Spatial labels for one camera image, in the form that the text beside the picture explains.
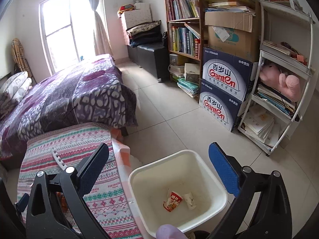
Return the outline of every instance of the snack wrapper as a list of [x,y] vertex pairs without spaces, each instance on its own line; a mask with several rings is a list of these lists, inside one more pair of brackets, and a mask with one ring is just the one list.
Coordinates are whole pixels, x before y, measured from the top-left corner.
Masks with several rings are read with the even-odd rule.
[[168,211],[172,212],[182,201],[182,197],[176,192],[172,191],[167,201],[163,202],[163,207]]

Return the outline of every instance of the black storage bench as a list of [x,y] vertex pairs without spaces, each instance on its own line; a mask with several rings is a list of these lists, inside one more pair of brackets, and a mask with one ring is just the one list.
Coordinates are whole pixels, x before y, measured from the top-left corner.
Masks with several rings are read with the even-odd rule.
[[162,42],[128,46],[129,58],[158,79],[158,82],[169,79],[169,52]]

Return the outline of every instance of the tiled floor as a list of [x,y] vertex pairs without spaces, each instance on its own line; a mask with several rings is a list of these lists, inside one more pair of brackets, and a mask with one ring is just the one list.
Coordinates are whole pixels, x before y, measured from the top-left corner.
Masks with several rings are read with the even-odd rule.
[[[173,83],[157,83],[157,79],[134,63],[118,65],[124,83],[137,96],[136,116],[139,126],[128,128],[124,142],[133,156],[148,164],[183,149],[200,154],[216,173],[208,158],[208,146],[218,142],[221,148],[236,157],[241,165],[256,172],[278,170],[288,192],[293,235],[306,223],[319,203],[319,96],[314,94],[304,120],[284,148],[279,147],[270,157],[242,134],[230,133],[202,110],[195,100]],[[19,170],[9,173],[7,190],[12,201],[16,197]],[[212,231],[230,206],[197,229]],[[258,201],[255,195],[240,231],[247,228]]]

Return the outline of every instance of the ganten box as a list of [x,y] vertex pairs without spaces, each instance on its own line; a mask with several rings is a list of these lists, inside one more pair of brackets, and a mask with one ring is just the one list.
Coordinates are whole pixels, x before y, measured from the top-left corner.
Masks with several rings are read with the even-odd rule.
[[242,102],[254,85],[258,63],[204,48],[203,79]]
[[225,128],[232,131],[239,124],[248,100],[241,102],[203,79],[200,91],[199,105],[211,113]]

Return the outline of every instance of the window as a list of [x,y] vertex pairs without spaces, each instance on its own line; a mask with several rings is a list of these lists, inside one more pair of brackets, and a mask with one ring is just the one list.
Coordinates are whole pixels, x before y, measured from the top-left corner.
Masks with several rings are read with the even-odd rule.
[[94,25],[89,0],[45,0],[40,4],[44,52],[53,73],[95,56]]

